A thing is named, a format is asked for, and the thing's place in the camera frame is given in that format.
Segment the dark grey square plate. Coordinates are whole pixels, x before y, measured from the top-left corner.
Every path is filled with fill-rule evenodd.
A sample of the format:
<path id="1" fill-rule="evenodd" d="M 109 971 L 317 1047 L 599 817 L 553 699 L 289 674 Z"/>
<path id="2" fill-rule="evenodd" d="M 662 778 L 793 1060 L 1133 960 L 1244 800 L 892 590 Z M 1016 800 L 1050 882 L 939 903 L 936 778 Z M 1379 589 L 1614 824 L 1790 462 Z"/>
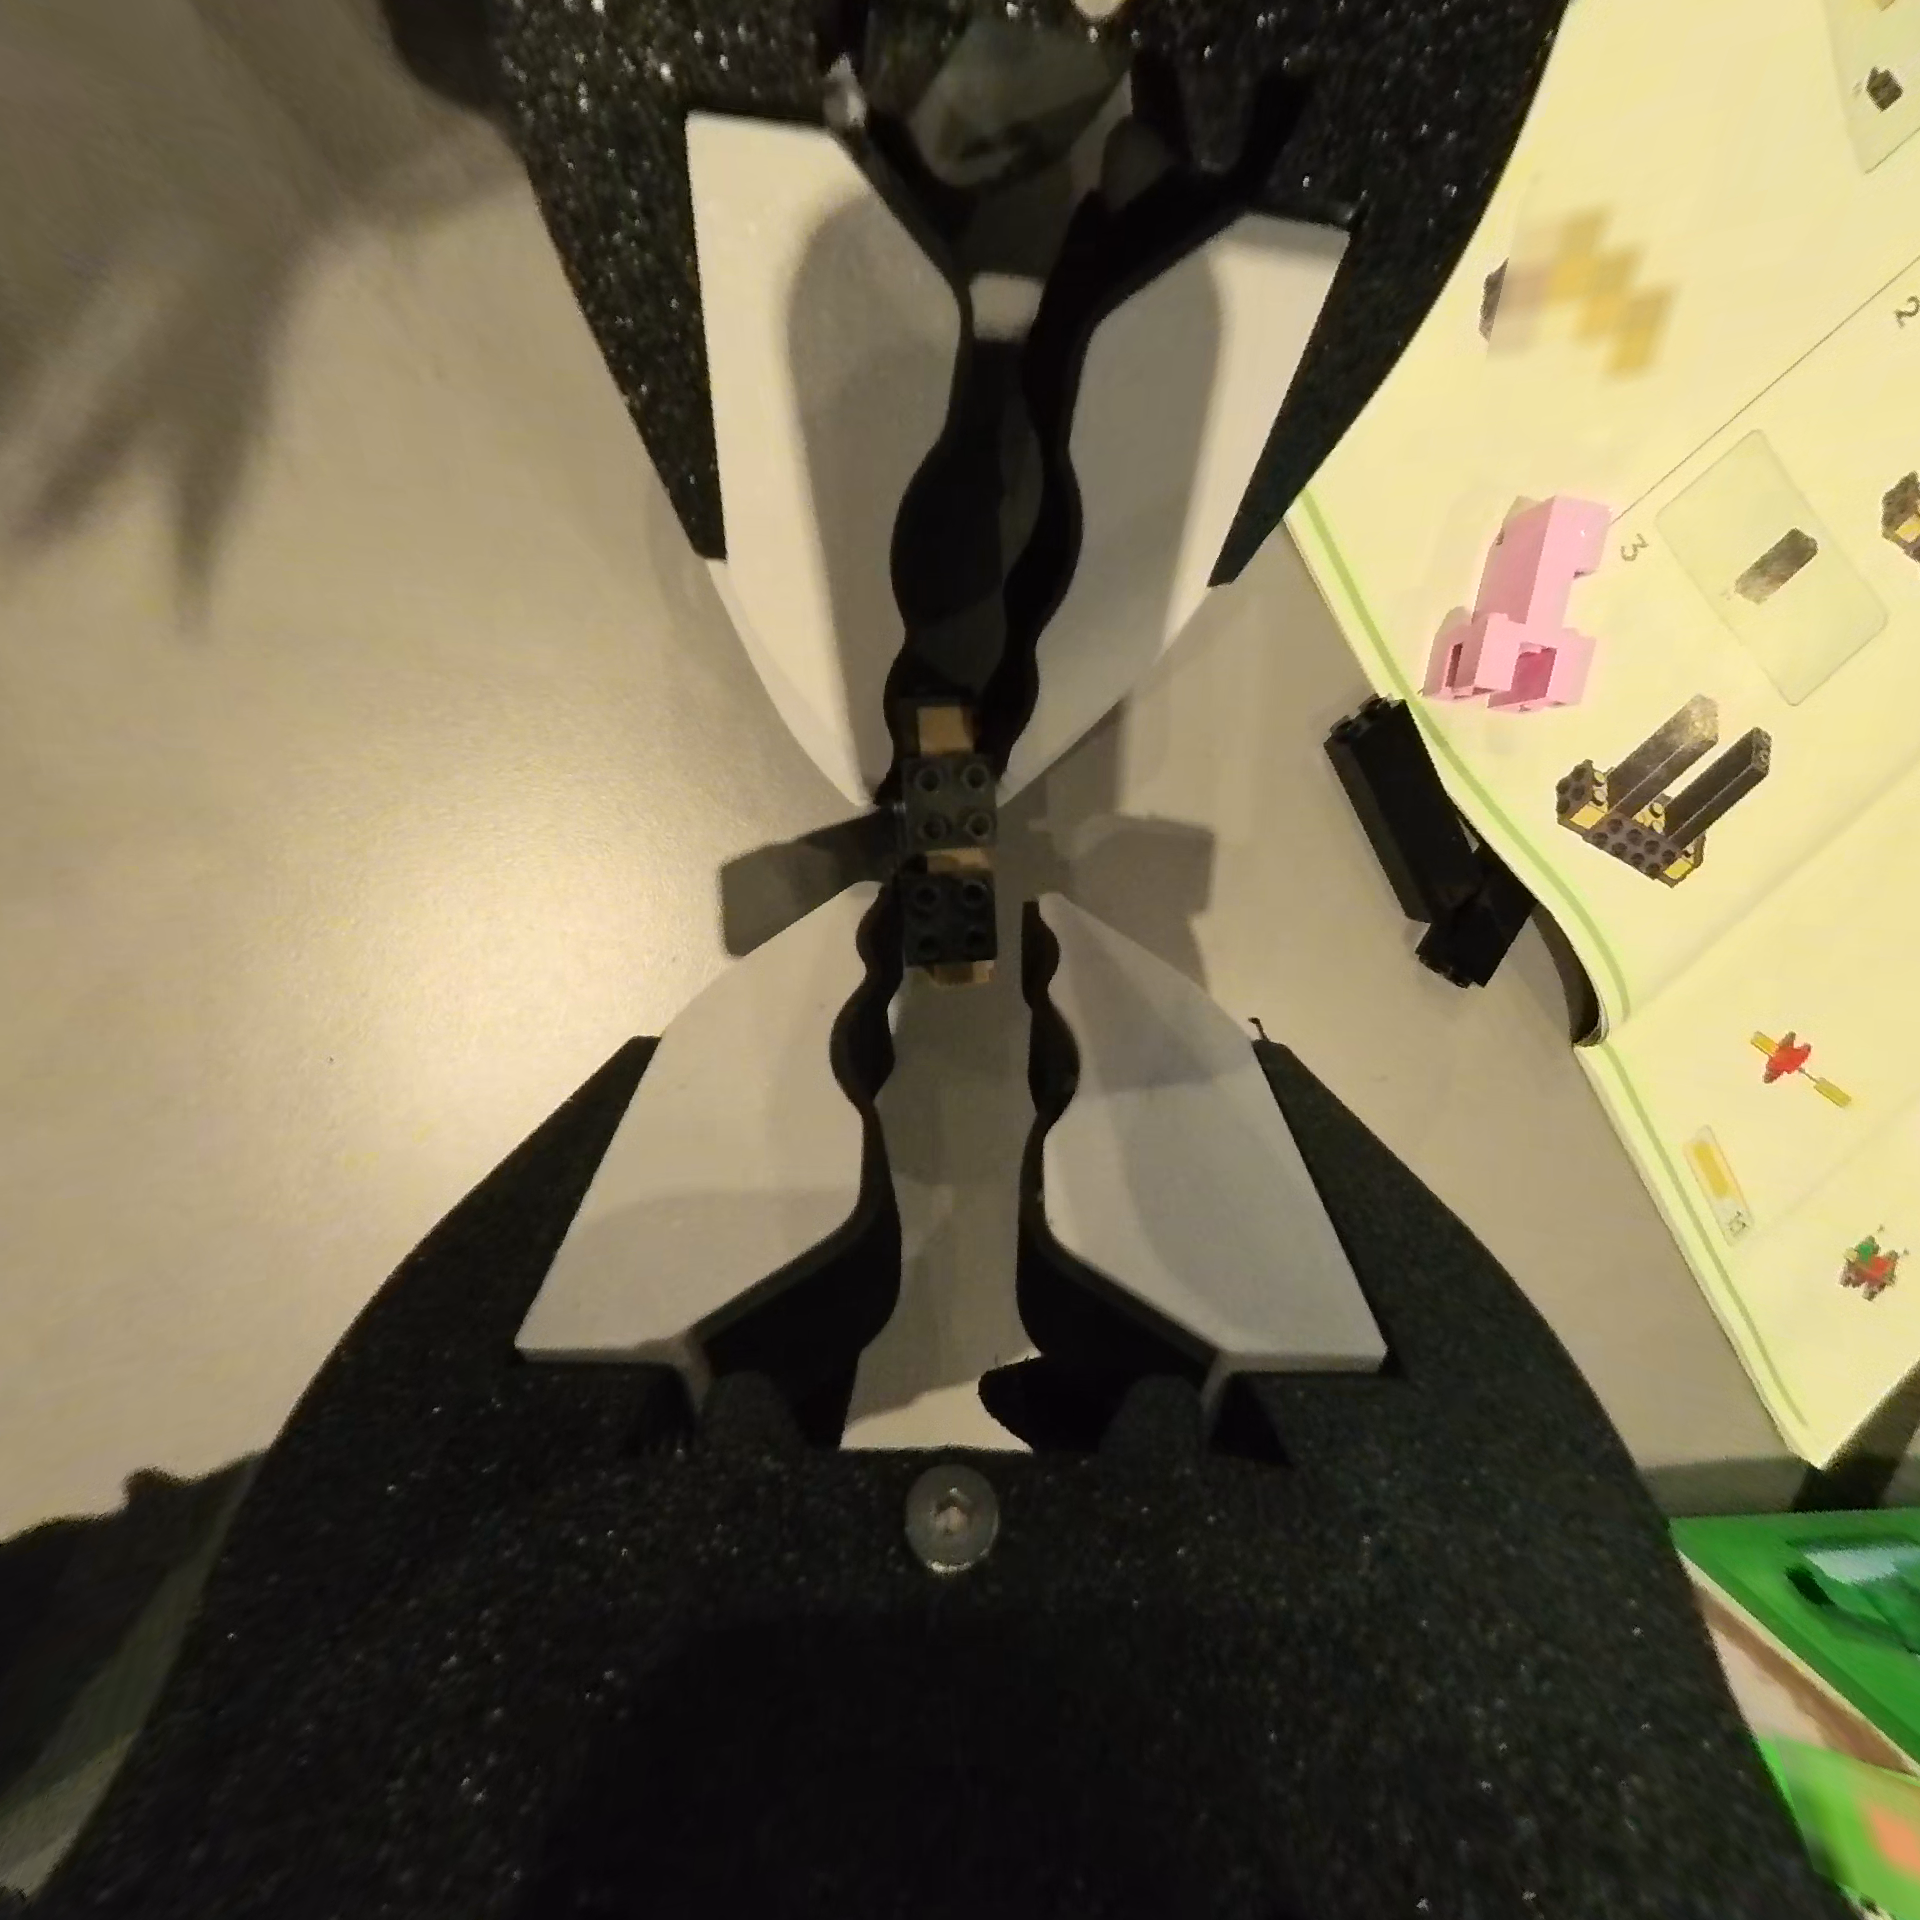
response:
<path id="1" fill-rule="evenodd" d="M 989 873 L 908 873 L 896 894 L 908 969 L 976 969 L 998 960 L 998 882 Z"/>
<path id="2" fill-rule="evenodd" d="M 899 763 L 896 824 L 903 857 L 998 846 L 998 771 L 972 749 Z"/>

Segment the pink brick figure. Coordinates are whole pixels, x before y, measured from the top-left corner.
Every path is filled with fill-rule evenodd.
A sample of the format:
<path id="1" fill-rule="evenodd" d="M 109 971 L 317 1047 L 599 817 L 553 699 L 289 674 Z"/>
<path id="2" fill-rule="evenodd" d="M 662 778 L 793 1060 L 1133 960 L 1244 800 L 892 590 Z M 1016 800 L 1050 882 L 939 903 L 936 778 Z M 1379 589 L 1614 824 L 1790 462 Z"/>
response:
<path id="1" fill-rule="evenodd" d="M 1421 694 L 1495 714 L 1580 707 L 1596 638 L 1573 625 L 1566 605 L 1601 568 L 1607 526 L 1607 507 L 1576 496 L 1513 507 L 1488 547 L 1475 607 L 1433 638 Z"/>

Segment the long black brick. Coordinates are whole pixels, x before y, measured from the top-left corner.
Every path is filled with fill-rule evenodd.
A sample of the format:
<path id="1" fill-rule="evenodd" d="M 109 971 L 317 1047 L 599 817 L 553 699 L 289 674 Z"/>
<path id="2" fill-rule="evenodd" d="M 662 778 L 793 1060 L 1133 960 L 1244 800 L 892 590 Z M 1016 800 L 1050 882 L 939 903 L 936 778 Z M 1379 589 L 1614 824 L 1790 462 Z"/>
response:
<path id="1" fill-rule="evenodd" d="M 1462 828 L 1412 714 L 1369 696 L 1323 737 L 1332 778 L 1404 919 L 1437 925 L 1482 891 L 1475 840 Z"/>

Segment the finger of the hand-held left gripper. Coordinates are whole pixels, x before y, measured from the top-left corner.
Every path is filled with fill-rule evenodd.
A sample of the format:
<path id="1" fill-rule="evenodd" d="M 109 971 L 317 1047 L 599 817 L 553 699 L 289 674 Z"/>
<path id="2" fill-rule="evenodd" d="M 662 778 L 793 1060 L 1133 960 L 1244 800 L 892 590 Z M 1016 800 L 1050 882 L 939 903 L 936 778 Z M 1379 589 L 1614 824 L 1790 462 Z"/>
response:
<path id="1" fill-rule="evenodd" d="M 1235 215 L 1092 323 L 1068 409 L 1079 555 L 1000 795 L 1040 781 L 1198 614 L 1345 253 L 1339 228 Z"/>
<path id="2" fill-rule="evenodd" d="M 820 126 L 683 123 L 724 555 L 712 589 L 800 753 L 868 807 L 886 685 L 980 685 L 1021 530 L 1011 354 L 1040 278 L 951 264 Z"/>

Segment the green cardboard box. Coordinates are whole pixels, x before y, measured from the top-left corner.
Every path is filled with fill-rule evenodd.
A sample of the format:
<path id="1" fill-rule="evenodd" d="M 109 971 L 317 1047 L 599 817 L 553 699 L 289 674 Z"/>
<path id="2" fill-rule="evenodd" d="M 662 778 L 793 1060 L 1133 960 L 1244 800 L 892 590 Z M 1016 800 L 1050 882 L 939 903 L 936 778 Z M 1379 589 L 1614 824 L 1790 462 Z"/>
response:
<path id="1" fill-rule="evenodd" d="M 1920 1914 L 1920 1519 L 1676 1519 L 1671 1548 L 1810 1864 L 1855 1917 Z"/>

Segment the long yellow building brick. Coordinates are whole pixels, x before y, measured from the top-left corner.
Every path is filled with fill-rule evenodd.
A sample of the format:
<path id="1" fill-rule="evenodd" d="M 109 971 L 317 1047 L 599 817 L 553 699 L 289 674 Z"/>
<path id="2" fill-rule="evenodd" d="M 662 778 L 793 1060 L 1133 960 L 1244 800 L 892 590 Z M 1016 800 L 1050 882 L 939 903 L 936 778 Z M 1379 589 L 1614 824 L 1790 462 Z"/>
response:
<path id="1" fill-rule="evenodd" d="M 903 758 L 949 753 L 949 749 L 980 753 L 976 718 L 962 707 L 916 699 L 916 707 L 903 707 L 899 718 L 903 718 L 903 744 L 908 744 Z M 936 857 L 903 857 L 899 851 L 896 873 L 899 879 L 908 873 L 989 873 L 998 879 L 998 846 L 936 856 Z M 924 971 L 939 990 L 983 990 L 998 971 L 998 960 L 976 963 L 976 969 L 916 969 L 916 971 Z"/>

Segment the short black brick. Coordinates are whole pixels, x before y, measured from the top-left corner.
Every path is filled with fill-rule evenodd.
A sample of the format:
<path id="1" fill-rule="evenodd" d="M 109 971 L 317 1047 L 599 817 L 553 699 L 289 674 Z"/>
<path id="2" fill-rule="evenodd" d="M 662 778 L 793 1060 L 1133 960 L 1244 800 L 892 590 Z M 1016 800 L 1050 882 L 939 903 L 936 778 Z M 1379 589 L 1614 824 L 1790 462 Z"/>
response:
<path id="1" fill-rule="evenodd" d="M 1453 990 L 1488 990 L 1522 929 L 1533 901 L 1506 868 L 1488 868 L 1459 903 L 1431 919 L 1412 956 Z"/>

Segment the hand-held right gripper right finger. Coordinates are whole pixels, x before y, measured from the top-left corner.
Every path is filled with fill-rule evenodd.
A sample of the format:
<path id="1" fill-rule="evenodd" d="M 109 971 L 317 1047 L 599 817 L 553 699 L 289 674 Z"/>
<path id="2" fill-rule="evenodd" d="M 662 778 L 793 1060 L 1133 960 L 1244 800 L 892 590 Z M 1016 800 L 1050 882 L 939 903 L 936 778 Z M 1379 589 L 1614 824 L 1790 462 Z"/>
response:
<path id="1" fill-rule="evenodd" d="M 1033 1347 L 1112 1364 L 1378 1375 L 1379 1324 L 1255 1029 L 1065 894 L 1021 925 Z"/>

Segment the pale green instruction booklet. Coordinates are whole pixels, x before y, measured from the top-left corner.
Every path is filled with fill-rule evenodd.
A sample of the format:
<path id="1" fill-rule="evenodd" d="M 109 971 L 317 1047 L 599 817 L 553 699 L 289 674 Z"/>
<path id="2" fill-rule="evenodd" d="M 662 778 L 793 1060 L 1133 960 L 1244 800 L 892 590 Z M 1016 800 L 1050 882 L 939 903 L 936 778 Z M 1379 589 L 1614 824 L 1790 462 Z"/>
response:
<path id="1" fill-rule="evenodd" d="M 1781 1441 L 1914 1379 L 1920 9 L 1573 3 L 1286 515 L 1596 996 L 1584 1074 Z M 1573 710 L 1421 694 L 1504 518 L 1611 515 Z"/>

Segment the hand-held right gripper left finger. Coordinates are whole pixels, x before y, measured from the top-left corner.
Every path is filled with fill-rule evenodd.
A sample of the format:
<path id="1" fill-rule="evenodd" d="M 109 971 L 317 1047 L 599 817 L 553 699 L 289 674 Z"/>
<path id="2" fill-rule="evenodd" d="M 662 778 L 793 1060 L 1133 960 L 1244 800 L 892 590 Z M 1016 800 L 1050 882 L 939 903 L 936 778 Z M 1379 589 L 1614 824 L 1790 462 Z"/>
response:
<path id="1" fill-rule="evenodd" d="M 843 887 L 661 1034 L 525 1310 L 525 1360 L 850 1371 L 899 1305 L 874 1098 L 892 894 Z"/>

